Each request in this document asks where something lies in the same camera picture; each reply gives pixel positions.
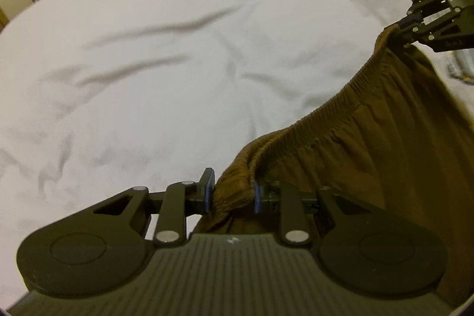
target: wrinkled white fabric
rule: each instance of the wrinkled white fabric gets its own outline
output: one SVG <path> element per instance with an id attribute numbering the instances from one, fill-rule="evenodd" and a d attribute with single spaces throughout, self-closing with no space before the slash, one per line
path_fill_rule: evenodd
<path id="1" fill-rule="evenodd" d="M 219 176 L 339 91 L 410 4 L 40 0 L 23 12 L 0 35 L 0 306 L 25 292 L 15 254 L 29 233 L 132 186 Z"/>

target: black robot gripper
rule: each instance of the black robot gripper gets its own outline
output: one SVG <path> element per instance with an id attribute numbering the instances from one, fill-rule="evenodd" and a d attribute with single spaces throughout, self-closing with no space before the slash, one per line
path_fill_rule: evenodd
<path id="1" fill-rule="evenodd" d="M 199 182 L 178 182 L 165 192 L 134 187 L 39 229 L 17 252 L 25 284 L 78 299 L 130 282 L 157 250 L 180 252 L 188 242 L 186 217 L 211 210 L 214 179 L 207 168 Z M 328 277 L 353 292 L 416 296 L 432 290 L 446 268 L 444 245 L 431 232 L 333 188 L 303 193 L 286 182 L 256 183 L 253 206 L 257 214 L 279 215 L 278 243 L 306 249 Z M 153 240 L 146 240 L 152 214 L 159 217 Z"/>

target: elastic waistband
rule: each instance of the elastic waistband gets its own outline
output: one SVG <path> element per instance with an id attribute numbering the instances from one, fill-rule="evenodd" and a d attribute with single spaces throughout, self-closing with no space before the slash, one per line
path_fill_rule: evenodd
<path id="1" fill-rule="evenodd" d="M 259 163 L 275 161 L 279 156 L 292 152 L 299 146 L 309 146 L 338 121 L 350 115 L 361 104 L 363 95 L 377 84 L 385 65 L 383 58 L 386 56 L 383 54 L 387 49 L 387 42 L 399 30 L 397 24 L 386 27 L 375 42 L 374 53 L 342 90 L 321 107 L 272 138 L 266 144 Z"/>

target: screw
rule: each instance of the screw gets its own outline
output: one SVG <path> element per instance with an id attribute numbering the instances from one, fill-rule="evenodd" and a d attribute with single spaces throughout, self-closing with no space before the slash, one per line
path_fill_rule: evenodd
<path id="1" fill-rule="evenodd" d="M 309 237 L 307 232 L 300 230 L 289 231 L 285 235 L 285 238 L 291 243 L 304 243 Z"/>
<path id="2" fill-rule="evenodd" d="M 162 243 L 173 243 L 179 239 L 179 233 L 175 231 L 161 231 L 156 234 L 156 239 Z"/>

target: white bed sheet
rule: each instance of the white bed sheet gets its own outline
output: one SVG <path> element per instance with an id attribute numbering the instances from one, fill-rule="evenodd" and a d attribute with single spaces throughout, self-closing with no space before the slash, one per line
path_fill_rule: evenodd
<path id="1" fill-rule="evenodd" d="M 29 233 L 131 186 L 219 176 L 339 91 L 410 4 L 41 0 L 23 12 L 0 35 L 0 306 L 25 292 L 15 254 Z"/>

